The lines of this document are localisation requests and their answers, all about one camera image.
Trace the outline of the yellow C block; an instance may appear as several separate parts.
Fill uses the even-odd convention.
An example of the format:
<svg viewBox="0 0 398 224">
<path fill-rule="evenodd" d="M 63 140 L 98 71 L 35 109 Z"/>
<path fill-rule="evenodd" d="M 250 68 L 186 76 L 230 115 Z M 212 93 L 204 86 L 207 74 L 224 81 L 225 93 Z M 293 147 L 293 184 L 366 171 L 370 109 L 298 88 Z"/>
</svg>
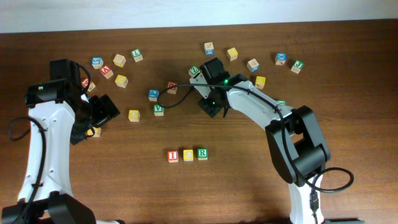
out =
<svg viewBox="0 0 398 224">
<path fill-rule="evenodd" d="M 183 150 L 183 160 L 185 162 L 188 161 L 193 161 L 194 155 L 193 155 L 193 149 L 184 149 Z"/>
</svg>

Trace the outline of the red letter I block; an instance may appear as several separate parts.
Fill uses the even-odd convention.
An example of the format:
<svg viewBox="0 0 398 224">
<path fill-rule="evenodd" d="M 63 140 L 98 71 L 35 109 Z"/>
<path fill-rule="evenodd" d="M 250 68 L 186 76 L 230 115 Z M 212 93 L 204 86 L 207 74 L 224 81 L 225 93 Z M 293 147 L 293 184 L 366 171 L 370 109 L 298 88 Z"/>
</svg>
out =
<svg viewBox="0 0 398 224">
<path fill-rule="evenodd" d="M 178 151 L 168 151 L 167 152 L 167 160 L 172 163 L 172 162 L 178 162 Z"/>
</svg>

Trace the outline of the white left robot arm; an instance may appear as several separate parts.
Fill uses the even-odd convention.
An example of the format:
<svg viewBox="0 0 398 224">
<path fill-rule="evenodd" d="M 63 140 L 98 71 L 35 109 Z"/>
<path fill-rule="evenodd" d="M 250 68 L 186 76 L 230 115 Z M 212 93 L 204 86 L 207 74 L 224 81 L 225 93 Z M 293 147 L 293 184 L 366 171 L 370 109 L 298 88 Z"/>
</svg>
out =
<svg viewBox="0 0 398 224">
<path fill-rule="evenodd" d="M 73 197 L 70 146 L 89 138 L 120 112 L 108 95 L 87 97 L 85 68 L 69 59 L 50 62 L 50 80 L 31 85 L 25 96 L 30 123 L 29 158 L 16 205 L 4 207 L 2 223 L 99 223 Z"/>
</svg>

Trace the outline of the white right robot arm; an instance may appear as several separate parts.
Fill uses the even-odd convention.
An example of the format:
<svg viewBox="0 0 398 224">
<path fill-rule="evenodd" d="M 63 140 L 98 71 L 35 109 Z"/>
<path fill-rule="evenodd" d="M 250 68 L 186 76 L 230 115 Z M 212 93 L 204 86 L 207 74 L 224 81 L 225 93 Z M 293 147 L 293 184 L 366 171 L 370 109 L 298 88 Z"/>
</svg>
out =
<svg viewBox="0 0 398 224">
<path fill-rule="evenodd" d="M 245 76 L 230 75 L 218 58 L 193 67 L 190 76 L 209 116 L 233 109 L 265 130 L 273 166 L 289 185 L 290 222 L 323 223 L 320 182 L 330 150 L 313 111 L 273 100 Z"/>
</svg>

